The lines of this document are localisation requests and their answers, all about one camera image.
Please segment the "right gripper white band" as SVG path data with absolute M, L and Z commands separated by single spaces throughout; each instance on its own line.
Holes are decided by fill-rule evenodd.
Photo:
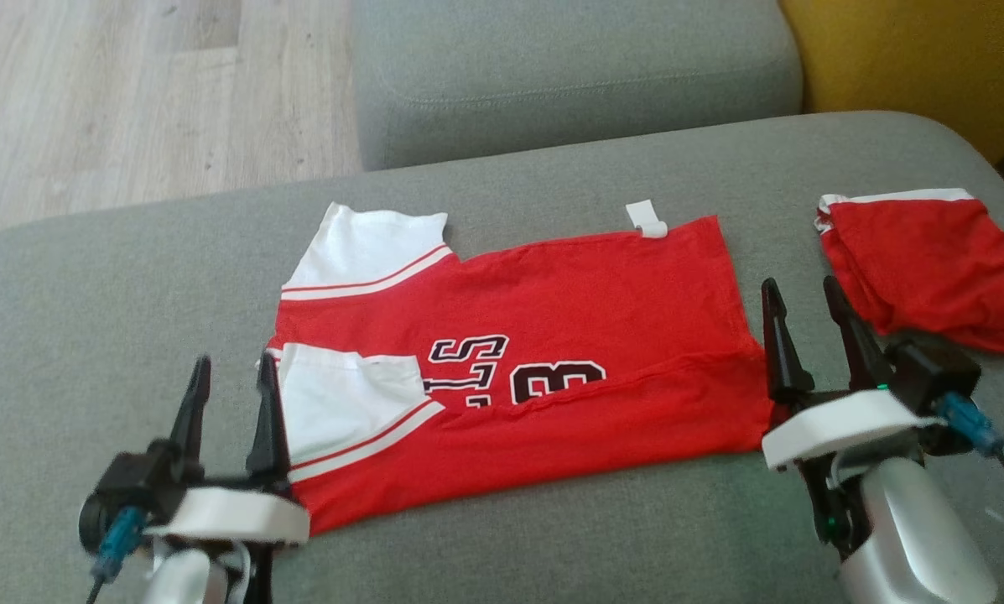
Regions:
M 823 290 L 832 320 L 845 349 L 851 393 L 801 410 L 762 437 L 768 469 L 836 454 L 912 429 L 947 425 L 939 416 L 920 417 L 885 389 L 892 366 L 874 332 L 848 301 L 835 276 L 825 276 Z M 804 370 L 787 328 L 787 309 L 775 279 L 765 279 L 762 333 L 767 363 L 767 395 L 774 403 L 793 403 L 814 391 L 814 379 Z

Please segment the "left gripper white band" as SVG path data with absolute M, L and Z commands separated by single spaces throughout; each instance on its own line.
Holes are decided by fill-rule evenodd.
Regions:
M 259 359 L 257 390 L 257 427 L 246 456 L 246 471 L 255 487 L 187 487 L 169 518 L 145 529 L 148 538 L 279 546 L 300 546 L 310 539 L 310 513 L 292 496 L 282 394 L 276 361 L 268 351 Z M 179 484 L 195 484 L 204 477 L 200 452 L 210 393 L 211 357 L 199 356 L 169 433 L 177 446 L 173 477 Z

